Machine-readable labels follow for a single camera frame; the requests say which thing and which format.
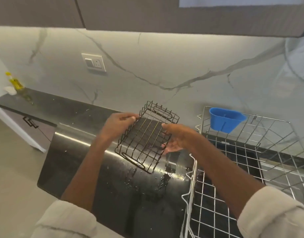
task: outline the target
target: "marble backsplash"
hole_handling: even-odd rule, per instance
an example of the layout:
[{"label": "marble backsplash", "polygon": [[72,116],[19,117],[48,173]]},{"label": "marble backsplash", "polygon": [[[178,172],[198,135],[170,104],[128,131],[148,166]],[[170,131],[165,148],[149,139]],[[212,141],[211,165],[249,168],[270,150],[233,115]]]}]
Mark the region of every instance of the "marble backsplash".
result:
[{"label": "marble backsplash", "polygon": [[304,38],[0,27],[0,60],[42,92],[118,111],[154,100],[191,127],[204,105],[232,108],[290,121],[304,143]]}]

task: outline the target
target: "gray floor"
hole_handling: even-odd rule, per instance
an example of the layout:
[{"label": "gray floor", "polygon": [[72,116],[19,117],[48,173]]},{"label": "gray floor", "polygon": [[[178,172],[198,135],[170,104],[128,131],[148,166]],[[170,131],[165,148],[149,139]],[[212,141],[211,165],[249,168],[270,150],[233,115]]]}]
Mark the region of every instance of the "gray floor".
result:
[{"label": "gray floor", "polygon": [[[0,120],[0,238],[30,237],[56,200],[36,186],[45,156]],[[98,237],[121,237],[100,224],[98,231]]]}]

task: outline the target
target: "wire basket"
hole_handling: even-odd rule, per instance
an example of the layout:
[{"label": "wire basket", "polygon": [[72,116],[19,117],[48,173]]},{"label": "wire basket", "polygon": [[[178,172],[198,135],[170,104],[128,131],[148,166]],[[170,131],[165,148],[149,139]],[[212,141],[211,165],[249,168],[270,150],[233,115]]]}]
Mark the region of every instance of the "wire basket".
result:
[{"label": "wire basket", "polygon": [[[256,179],[304,203],[304,148],[292,125],[245,114],[247,119],[231,133],[217,132],[210,127],[210,108],[198,116],[199,133]],[[187,206],[184,237],[241,238],[236,218],[195,159],[187,176],[191,185],[182,195]]]},{"label": "wire basket", "polygon": [[138,168],[152,174],[165,149],[162,144],[171,135],[162,130],[162,123],[177,123],[179,117],[162,105],[148,101],[139,119],[118,140],[115,152]]}]

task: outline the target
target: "person's left hand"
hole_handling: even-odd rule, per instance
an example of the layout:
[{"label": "person's left hand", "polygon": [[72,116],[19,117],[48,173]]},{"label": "person's left hand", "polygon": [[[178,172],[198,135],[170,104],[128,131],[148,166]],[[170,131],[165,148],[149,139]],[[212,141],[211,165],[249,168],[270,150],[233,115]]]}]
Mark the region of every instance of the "person's left hand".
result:
[{"label": "person's left hand", "polygon": [[112,114],[106,121],[101,132],[98,135],[99,139],[106,142],[112,142],[118,138],[126,129],[139,118],[138,114],[134,113],[115,113]]}]

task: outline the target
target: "rolled-up sleeve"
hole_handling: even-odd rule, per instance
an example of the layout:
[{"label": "rolled-up sleeve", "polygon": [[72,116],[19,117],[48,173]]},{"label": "rolled-up sleeve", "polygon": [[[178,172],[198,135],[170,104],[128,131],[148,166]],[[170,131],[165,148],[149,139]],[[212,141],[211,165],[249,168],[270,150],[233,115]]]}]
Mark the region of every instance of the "rolled-up sleeve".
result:
[{"label": "rolled-up sleeve", "polygon": [[66,201],[55,201],[37,222],[31,238],[85,238],[97,234],[96,217]]},{"label": "rolled-up sleeve", "polygon": [[247,202],[237,224],[245,238],[302,238],[304,205],[266,186]]}]

